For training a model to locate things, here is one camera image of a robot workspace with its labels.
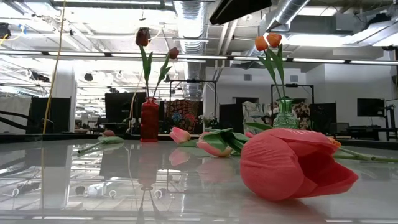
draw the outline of ceiling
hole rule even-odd
[[[101,5],[99,2],[105,1],[68,1],[65,9],[65,24],[62,40],[62,51],[77,52],[139,52],[138,46],[134,43],[135,33],[140,27],[149,27],[152,42],[147,47],[148,51],[154,53],[167,53],[168,46],[181,48],[178,40],[178,17],[175,12],[169,10],[140,9],[129,6],[128,4]],[[171,7],[172,2],[166,1],[166,6]],[[347,12],[355,10],[370,10],[377,7],[390,5],[392,1],[332,1],[332,0],[313,0],[299,15],[311,16],[333,16],[337,10],[345,9]],[[207,16],[210,17],[217,1],[206,0],[208,6]],[[41,50],[57,51],[59,45],[60,12],[62,1],[6,1],[0,0],[0,22],[10,24],[13,41],[5,41],[0,49],[9,50]],[[258,25],[264,14],[275,9],[271,8],[252,13],[240,18],[233,31],[233,38],[229,45],[224,46],[226,54],[233,52],[244,52],[253,46],[254,39],[258,36]],[[228,32],[231,30],[232,22],[229,23]],[[220,36],[223,26],[211,25],[206,20],[204,39],[205,54],[217,54]],[[284,46],[286,57],[303,58],[365,58],[375,59],[382,55],[379,47],[356,47],[355,49],[336,48],[336,47],[311,47],[303,45]],[[186,62],[174,62],[173,69],[169,71],[171,79],[185,79],[184,66]],[[42,58],[0,58],[0,83],[13,84],[43,84],[41,81],[29,79],[30,71],[37,72],[49,78],[55,65],[53,59]],[[152,66],[152,76],[150,85],[157,82],[156,71],[160,70],[162,62],[154,62]],[[134,91],[136,86],[144,86],[140,77],[142,73],[142,63],[140,61],[107,61],[107,60],[76,60],[75,68],[78,68],[78,86],[99,86],[98,88],[79,88],[78,106],[84,108],[85,104],[97,104],[96,112],[103,112],[104,94],[109,92],[107,86],[123,86],[120,91]],[[86,73],[93,74],[93,81],[88,82],[84,79]],[[184,83],[178,84],[182,90],[178,90],[173,98],[183,98],[188,88]],[[169,83],[161,83],[160,98],[169,95]],[[1,95],[14,95],[27,93],[30,95],[45,96],[49,91],[48,87],[1,87]]]

